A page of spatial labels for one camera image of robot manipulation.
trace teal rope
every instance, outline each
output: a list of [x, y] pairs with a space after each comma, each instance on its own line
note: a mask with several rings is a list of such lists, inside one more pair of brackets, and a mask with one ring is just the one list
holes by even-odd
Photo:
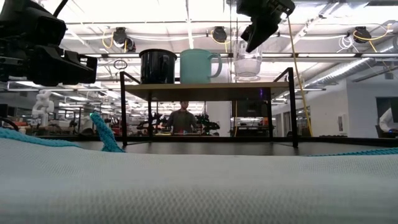
[[78, 144], [69, 141], [36, 138], [6, 128], [0, 128], [0, 138], [12, 139], [32, 144], [40, 144], [42, 146], [50, 146], [50, 147], [67, 147], [67, 146], [80, 147]]
[[99, 138], [104, 143], [104, 147], [102, 148], [102, 151], [104, 151], [104, 152], [125, 152], [123, 149], [121, 149], [118, 146], [118, 144], [114, 138], [112, 130], [110, 130], [107, 127], [107, 125], [105, 124], [105, 121], [102, 119], [102, 117], [98, 113], [90, 114], [90, 118], [97, 127]]
[[367, 151], [359, 152], [344, 152], [337, 154], [326, 154], [326, 155], [311, 155], [311, 156], [377, 156], [377, 155], [396, 155], [398, 154], [398, 147], [389, 149], [372, 149]]

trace man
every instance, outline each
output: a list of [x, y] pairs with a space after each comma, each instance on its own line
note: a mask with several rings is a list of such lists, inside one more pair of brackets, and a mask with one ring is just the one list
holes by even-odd
[[381, 117], [379, 122], [380, 128], [388, 133], [388, 132], [397, 132], [398, 131], [398, 123], [395, 123], [392, 120], [392, 110], [389, 108]]
[[181, 101], [181, 108], [170, 114], [167, 127], [173, 126], [173, 133], [192, 133], [192, 127], [197, 127], [197, 121], [193, 114], [187, 111], [189, 102]]

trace clear container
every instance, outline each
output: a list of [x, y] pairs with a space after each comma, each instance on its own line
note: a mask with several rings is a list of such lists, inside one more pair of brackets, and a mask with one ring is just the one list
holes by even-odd
[[248, 43], [240, 40], [235, 44], [234, 48], [234, 68], [235, 79], [243, 82], [256, 81], [260, 78], [257, 76], [260, 73], [262, 61], [262, 47], [261, 45], [252, 52], [247, 53], [246, 47]]

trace white textured cloth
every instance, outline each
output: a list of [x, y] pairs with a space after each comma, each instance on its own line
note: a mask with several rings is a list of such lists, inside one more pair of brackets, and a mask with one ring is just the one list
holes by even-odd
[[392, 119], [392, 110], [389, 108], [381, 117], [379, 122], [380, 128], [384, 132], [389, 132], [391, 129], [398, 129], [398, 123]]
[[398, 156], [0, 146], [0, 223], [398, 223]]

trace shelf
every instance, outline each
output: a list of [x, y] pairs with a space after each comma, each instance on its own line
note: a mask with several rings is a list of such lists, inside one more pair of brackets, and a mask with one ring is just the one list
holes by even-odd
[[266, 100], [266, 88], [271, 98], [289, 90], [287, 82], [209, 83], [209, 84], [141, 84], [128, 85], [126, 91], [153, 101], [233, 101]]

